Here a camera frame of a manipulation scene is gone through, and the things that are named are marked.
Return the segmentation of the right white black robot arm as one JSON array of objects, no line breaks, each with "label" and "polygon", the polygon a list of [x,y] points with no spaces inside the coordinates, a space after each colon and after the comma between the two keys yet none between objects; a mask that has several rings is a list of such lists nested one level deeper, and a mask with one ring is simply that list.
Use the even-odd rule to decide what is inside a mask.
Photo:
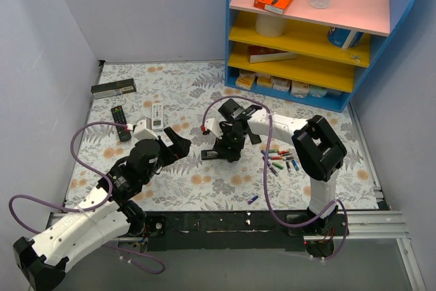
[{"label": "right white black robot arm", "polygon": [[309,120],[285,117],[259,102],[244,108],[230,97],[223,101],[219,108],[223,120],[204,117],[202,122],[203,134],[216,137],[213,151],[217,157],[237,162],[247,138],[252,144],[267,136],[292,145],[310,178],[311,197],[306,214],[288,217],[279,224],[296,234],[330,232],[338,212],[336,180],[347,150],[327,120],[319,115]]}]

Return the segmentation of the slim black remote control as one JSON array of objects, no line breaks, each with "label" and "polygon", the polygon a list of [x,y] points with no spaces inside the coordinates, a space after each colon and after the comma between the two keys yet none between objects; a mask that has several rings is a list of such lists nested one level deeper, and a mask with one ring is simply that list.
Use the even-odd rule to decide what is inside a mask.
[{"label": "slim black remote control", "polygon": [[219,154],[214,150],[202,150],[201,151],[201,160],[214,160],[214,159],[224,159],[224,156]]}]

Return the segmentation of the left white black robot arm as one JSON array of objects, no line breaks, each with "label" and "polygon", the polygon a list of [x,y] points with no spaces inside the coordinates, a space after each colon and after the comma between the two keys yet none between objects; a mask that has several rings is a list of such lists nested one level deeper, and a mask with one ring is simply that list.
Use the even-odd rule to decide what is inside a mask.
[{"label": "left white black robot arm", "polygon": [[191,147],[191,141],[172,128],[164,132],[170,146],[137,126],[138,141],[129,155],[119,159],[81,202],[45,231],[13,244],[17,266],[34,290],[54,290],[78,261],[113,238],[146,232],[146,214],[133,197],[162,168],[187,157]]}]

